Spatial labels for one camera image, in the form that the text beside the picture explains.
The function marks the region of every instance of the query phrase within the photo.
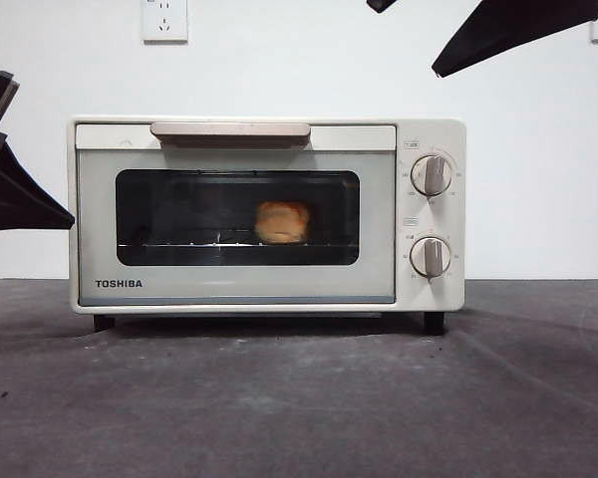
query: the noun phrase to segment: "oven foot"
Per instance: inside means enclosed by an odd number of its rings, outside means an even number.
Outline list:
[[[445,312],[423,312],[423,322],[428,336],[443,336],[446,333]]]
[[[116,318],[111,316],[93,316],[93,328],[96,332],[106,331],[116,326]]]

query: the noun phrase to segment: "toaster oven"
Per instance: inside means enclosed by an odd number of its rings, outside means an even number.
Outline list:
[[[76,118],[73,309],[425,313],[464,297],[465,128],[452,119]]]

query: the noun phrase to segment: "white wall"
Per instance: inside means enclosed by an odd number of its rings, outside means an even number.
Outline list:
[[[139,0],[0,0],[2,128],[67,203],[74,114],[426,116],[468,126],[471,278],[598,278],[598,46],[582,26],[448,79],[476,0],[189,0],[191,43],[145,46]],[[0,232],[0,277],[67,277],[67,233]]]

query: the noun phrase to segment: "gray floor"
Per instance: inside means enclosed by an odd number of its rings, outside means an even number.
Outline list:
[[[598,477],[598,282],[419,319],[91,334],[64,281],[0,281],[0,477]]]

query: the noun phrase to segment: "black object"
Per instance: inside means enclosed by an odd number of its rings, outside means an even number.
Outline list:
[[[93,316],[93,329],[95,332],[107,331],[116,326],[116,318],[111,316]]]
[[[391,320],[400,321],[408,317],[407,312],[382,312],[381,316]],[[427,336],[444,336],[446,334],[445,312],[423,313],[424,333]]]
[[[423,322],[429,336],[442,336],[446,333],[445,312],[424,312]]]
[[[368,5],[377,13],[383,13],[396,2],[397,0],[368,0]]]
[[[446,77],[511,48],[598,19],[598,0],[484,0],[441,52]]]
[[[0,119],[18,87],[13,75],[0,72]],[[6,138],[0,132],[0,230],[71,229],[74,217],[29,176]]]

